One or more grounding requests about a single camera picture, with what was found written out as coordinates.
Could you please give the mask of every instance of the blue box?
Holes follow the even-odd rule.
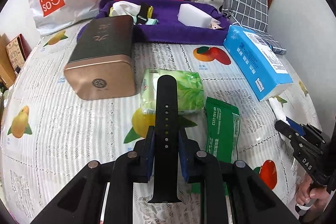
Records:
[[[260,101],[280,95],[293,83],[278,57],[255,32],[231,25],[223,45]]]

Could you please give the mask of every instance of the green plastic wrapper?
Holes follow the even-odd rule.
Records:
[[[202,80],[197,72],[181,70],[147,69],[141,86],[141,109],[144,114],[154,114],[158,79],[171,75],[177,82],[178,113],[190,114],[204,108],[205,97]]]
[[[237,141],[240,116],[237,107],[208,97],[205,103],[208,124],[206,151],[218,160],[233,163],[238,159]],[[193,193],[200,193],[198,183],[193,184]]]

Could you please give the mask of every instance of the purple towel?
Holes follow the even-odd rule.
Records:
[[[153,6],[152,18],[159,22],[157,25],[135,25],[133,28],[134,42],[166,42],[178,44],[206,44],[223,45],[224,39],[230,26],[229,21],[217,12],[216,8],[202,3],[195,3],[183,0],[126,0],[137,5],[146,3]],[[96,18],[109,16],[110,8],[116,0],[101,0],[99,14]],[[189,27],[177,20],[180,5],[189,3],[198,9],[211,15],[221,22],[223,29],[212,30],[198,27]],[[81,36],[83,29],[78,33],[77,39]]]

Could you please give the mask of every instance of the white lace tablecloth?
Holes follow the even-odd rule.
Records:
[[[4,115],[1,129],[1,174],[10,213],[20,224],[30,223],[47,203],[90,160],[115,160],[133,149],[135,141],[124,144],[132,128],[131,118],[139,108],[139,94],[128,98],[81,100],[64,78],[63,68],[76,45],[83,24],[66,30],[67,39],[46,45],[45,37],[33,49],[21,70]],[[199,72],[206,96],[236,105],[241,115],[238,156],[251,168],[273,160],[277,167],[277,196],[288,203],[295,193],[298,167],[291,149],[274,129],[275,115],[268,101],[259,102],[244,75],[232,61],[201,62],[192,52],[200,45],[134,45],[137,90],[146,68]],[[284,56],[281,61],[294,84],[281,95],[285,113],[299,123],[320,128],[309,94],[298,84],[299,77]],[[17,139],[7,135],[13,118],[28,105],[32,134]],[[207,124],[204,113],[188,117],[198,126],[187,128],[189,138],[204,148]],[[135,184],[134,223],[199,223],[199,195],[190,193],[179,176],[178,197],[182,203],[148,204],[153,181]]]

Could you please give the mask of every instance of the white shipping label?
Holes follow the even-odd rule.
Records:
[[[263,41],[263,39],[251,32],[243,31],[246,36],[257,46],[257,48],[260,50],[260,52],[263,54],[263,56],[266,58],[268,63],[272,66],[274,71],[276,73],[287,73],[285,67],[280,62],[280,60],[277,58],[274,52],[269,48],[269,46]]]

